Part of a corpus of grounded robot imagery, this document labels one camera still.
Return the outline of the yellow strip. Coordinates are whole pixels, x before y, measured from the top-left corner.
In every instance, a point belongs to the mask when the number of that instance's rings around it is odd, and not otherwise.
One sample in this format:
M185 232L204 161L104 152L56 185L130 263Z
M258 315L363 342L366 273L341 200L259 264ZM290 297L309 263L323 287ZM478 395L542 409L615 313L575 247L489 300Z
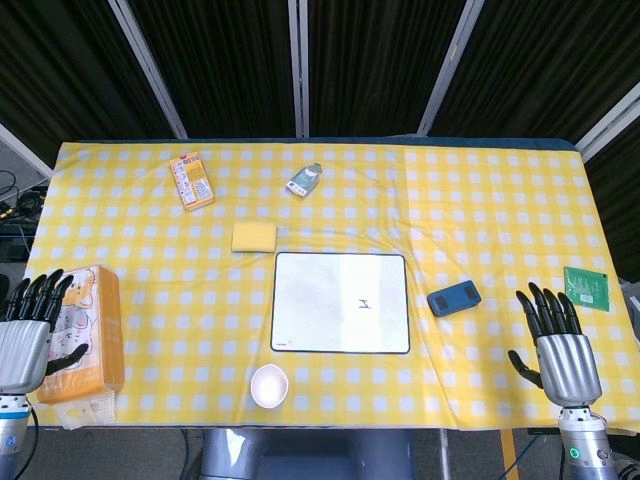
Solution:
M519 480L518 468L515 465L517 454L513 431L511 429L501 430L500 442L505 471L503 480Z

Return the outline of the blue phone-like device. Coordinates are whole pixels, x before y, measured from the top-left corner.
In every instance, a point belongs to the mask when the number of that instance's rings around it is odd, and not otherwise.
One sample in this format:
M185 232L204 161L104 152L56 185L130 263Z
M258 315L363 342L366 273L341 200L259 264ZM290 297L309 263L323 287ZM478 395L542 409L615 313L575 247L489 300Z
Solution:
M481 296L474 283L466 280L428 294L427 301L435 317L445 317L478 305Z

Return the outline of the yellow sponge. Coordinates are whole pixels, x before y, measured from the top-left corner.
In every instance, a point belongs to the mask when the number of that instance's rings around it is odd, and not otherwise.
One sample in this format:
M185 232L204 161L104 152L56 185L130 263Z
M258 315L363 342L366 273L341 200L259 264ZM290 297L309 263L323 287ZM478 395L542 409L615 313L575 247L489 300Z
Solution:
M233 224L233 252L272 253L276 249L277 226L273 222L239 221Z

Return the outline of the yellow white checked tablecloth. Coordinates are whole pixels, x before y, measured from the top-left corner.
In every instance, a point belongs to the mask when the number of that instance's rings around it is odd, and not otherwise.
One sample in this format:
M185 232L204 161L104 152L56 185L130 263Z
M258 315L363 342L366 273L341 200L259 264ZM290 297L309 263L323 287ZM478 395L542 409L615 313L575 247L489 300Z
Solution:
M169 163L202 156L215 202L181 203ZM319 163L305 198L287 182ZM410 351L278 353L274 258L231 250L240 220L277 225L281 251L399 253ZM508 360L536 362L516 299L560 291L564 268L605 273L608 311L582 308L603 394L596 411L640 430L640 348L580 155L570 151L282 143L67 143L28 276L102 264L120 280L121 425L550 426L558 410ZM427 295L471 280L481 302L435 317ZM250 381L279 366L288 392L258 406Z

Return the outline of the orange printed snack box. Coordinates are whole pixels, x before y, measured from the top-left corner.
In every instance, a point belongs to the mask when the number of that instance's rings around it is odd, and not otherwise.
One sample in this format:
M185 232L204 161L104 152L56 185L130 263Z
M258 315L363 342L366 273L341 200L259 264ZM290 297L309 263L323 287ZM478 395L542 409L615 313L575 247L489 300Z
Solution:
M169 168L186 211L215 202L215 192L199 152L189 152L172 159Z

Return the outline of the white mesh packet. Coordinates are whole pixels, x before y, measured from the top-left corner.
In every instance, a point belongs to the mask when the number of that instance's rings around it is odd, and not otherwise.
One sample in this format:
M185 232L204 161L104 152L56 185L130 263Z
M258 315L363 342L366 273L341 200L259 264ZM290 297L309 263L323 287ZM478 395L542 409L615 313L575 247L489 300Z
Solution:
M51 405L66 430L109 426L116 421L116 393L109 391Z

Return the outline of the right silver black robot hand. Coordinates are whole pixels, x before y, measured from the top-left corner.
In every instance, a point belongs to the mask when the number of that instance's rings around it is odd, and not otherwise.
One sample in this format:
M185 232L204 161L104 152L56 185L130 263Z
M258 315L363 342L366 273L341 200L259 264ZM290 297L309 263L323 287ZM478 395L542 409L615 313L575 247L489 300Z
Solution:
M563 408L588 407L602 395L595 356L575 306L562 292L528 284L530 295L516 298L526 317L538 368L529 368L515 350L508 352L516 372Z

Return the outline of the grey metal table leg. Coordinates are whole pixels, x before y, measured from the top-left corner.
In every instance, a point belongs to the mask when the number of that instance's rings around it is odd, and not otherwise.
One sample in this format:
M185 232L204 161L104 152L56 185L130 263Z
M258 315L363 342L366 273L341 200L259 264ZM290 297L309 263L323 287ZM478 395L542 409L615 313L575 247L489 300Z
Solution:
M451 480L447 430L439 429L438 435L439 435L439 445L440 445L441 480Z

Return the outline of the white partition frame post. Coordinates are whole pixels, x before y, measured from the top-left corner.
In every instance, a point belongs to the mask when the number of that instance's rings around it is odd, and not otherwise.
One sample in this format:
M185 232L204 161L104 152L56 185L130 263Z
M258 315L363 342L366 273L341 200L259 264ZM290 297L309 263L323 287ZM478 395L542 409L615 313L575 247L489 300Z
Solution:
M294 123L297 138L310 137L308 0L287 0Z
M107 2L174 137L180 140L188 139L187 130L128 0L107 0Z
M638 118L640 118L640 81L576 143L576 149L580 152L583 163L588 163Z
M485 0L466 0L416 134L427 137L446 97Z
M17 154L22 160L30 164L44 178L50 180L53 170L20 139L0 122L0 141Z

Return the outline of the white rectangular board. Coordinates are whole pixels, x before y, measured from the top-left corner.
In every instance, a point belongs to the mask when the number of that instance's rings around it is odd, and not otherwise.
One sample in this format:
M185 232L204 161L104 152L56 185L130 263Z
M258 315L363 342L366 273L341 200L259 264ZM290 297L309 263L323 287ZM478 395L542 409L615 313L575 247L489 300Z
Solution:
M276 255L274 351L404 355L410 351L409 326L402 255Z

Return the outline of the small green white tissue pack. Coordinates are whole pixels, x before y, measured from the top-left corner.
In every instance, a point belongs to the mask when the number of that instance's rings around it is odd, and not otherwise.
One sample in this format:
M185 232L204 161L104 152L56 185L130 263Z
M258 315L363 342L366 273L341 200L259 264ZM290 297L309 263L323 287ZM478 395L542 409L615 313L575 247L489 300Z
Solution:
M307 197L317 186L322 166L313 163L301 168L286 184L287 190L300 198Z

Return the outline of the orange cartoon cat tissue box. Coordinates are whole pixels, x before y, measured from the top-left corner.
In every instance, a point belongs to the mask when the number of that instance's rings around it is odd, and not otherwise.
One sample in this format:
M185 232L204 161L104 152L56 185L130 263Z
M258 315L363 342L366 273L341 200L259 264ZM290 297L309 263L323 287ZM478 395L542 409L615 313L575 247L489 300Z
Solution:
M103 265L72 270L49 358L62 359L78 346L87 351L76 363L47 376L36 391L38 401L56 404L116 392L124 384L119 280Z

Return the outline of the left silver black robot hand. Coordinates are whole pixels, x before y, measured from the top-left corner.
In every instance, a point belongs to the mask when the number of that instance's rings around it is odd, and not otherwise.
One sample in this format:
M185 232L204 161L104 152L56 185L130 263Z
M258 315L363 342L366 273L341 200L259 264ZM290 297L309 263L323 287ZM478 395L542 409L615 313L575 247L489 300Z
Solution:
M84 342L69 354L49 358L62 301L72 282L71 275L58 269L25 278L10 289L8 278L0 274L0 395L29 394L88 351Z

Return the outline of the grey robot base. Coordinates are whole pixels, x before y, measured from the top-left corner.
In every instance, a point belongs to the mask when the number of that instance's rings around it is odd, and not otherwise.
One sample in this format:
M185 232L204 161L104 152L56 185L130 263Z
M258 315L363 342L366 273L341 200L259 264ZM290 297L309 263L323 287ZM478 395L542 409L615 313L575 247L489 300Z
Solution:
M415 480L402 429L212 428L199 480Z

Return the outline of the white small bowl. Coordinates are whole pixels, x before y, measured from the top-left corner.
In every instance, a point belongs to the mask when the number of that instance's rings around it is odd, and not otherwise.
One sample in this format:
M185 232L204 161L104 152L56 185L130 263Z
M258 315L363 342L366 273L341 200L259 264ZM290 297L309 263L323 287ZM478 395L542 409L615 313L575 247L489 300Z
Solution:
M277 365L258 368L250 381L250 394L254 402L265 409L277 408L288 392L288 377Z

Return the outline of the green circuit board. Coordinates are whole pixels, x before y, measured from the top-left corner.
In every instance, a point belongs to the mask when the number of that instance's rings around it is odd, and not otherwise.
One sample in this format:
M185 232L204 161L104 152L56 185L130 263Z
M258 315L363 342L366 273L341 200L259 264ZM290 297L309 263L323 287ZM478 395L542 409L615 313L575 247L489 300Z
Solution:
M565 267L565 295L574 305L608 311L609 285L605 273Z

